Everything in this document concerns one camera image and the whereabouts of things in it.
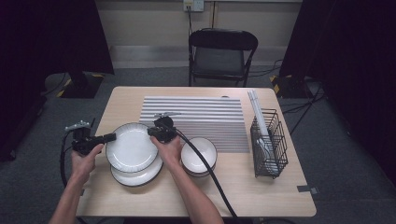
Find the black curtain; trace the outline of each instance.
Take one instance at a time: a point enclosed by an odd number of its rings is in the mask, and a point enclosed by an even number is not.
[[[396,184],[394,8],[390,0],[304,0],[282,69],[323,82],[352,137]]]
[[[94,0],[1,1],[0,31],[1,157],[44,104],[48,75],[114,71]]]

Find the white bowl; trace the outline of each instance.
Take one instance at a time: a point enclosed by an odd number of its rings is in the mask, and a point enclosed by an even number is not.
[[[203,137],[196,137],[190,140],[192,144],[201,152],[212,170],[215,169],[218,152],[212,142]],[[184,170],[193,176],[206,176],[209,174],[204,163],[195,151],[186,143],[181,149],[181,162]]]

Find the black wire basket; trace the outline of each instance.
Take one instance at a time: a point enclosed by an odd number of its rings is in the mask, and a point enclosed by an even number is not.
[[[261,134],[256,117],[250,127],[254,174],[277,178],[288,164],[285,134],[276,110],[262,109],[262,115],[268,135]]]

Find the equipment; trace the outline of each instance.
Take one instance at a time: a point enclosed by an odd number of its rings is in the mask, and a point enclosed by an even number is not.
[[[98,144],[105,144],[117,139],[115,133],[108,133],[102,136],[90,136],[90,123],[83,120],[64,128],[64,130],[68,133],[73,132],[73,150],[79,152],[81,155],[88,155]]]
[[[180,113],[165,112],[156,114],[154,117],[160,117],[154,120],[155,127],[148,128],[148,135],[154,136],[161,143],[168,143],[177,135],[177,129],[173,126],[174,122],[169,116],[179,115]]]

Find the gray striped mat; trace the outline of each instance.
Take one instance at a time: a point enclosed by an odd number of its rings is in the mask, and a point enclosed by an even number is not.
[[[178,112],[175,127],[189,139],[209,139],[218,152],[249,152],[241,102],[236,98],[146,96],[140,123],[154,126],[155,114]]]

